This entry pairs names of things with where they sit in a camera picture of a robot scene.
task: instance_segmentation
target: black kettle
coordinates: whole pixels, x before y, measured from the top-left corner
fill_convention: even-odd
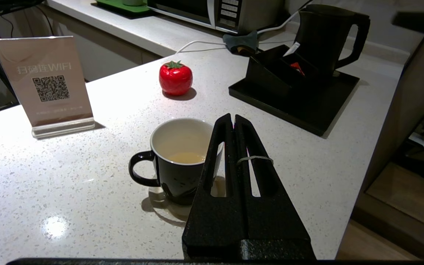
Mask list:
[[[313,64],[321,77],[331,76],[335,69],[359,58],[371,23],[368,15],[327,5],[308,5],[299,14],[296,42],[300,47],[296,53]],[[353,24],[358,26],[353,51],[338,60]]]

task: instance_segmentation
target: microwave control panel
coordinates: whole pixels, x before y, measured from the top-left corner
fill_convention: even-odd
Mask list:
[[[236,30],[240,20],[240,8],[243,0],[219,0],[217,26]]]

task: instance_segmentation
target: kettle handle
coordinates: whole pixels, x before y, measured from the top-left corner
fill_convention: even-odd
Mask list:
[[[361,55],[365,39],[367,38],[367,34],[369,33],[369,26],[371,25],[371,20],[369,19],[368,15],[355,13],[352,23],[358,26],[358,34],[356,35],[356,40],[354,41],[353,52],[351,52],[348,57],[336,62],[335,68],[340,68],[352,62],[355,62],[357,59],[359,59],[359,56]]]

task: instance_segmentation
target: green mat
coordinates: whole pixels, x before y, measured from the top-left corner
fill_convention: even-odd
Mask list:
[[[134,13],[144,13],[149,12],[150,9],[146,6],[146,0],[143,0],[144,5],[142,6],[126,6],[122,3],[122,0],[96,0],[96,2],[102,4],[102,5],[109,5],[111,7],[118,8],[120,10],[127,11],[129,13],[132,13],[132,15],[135,15]]]

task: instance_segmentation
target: red tomato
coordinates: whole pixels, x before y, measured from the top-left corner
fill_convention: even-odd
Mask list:
[[[192,71],[179,62],[169,62],[160,68],[160,85],[166,94],[180,96],[192,85]]]

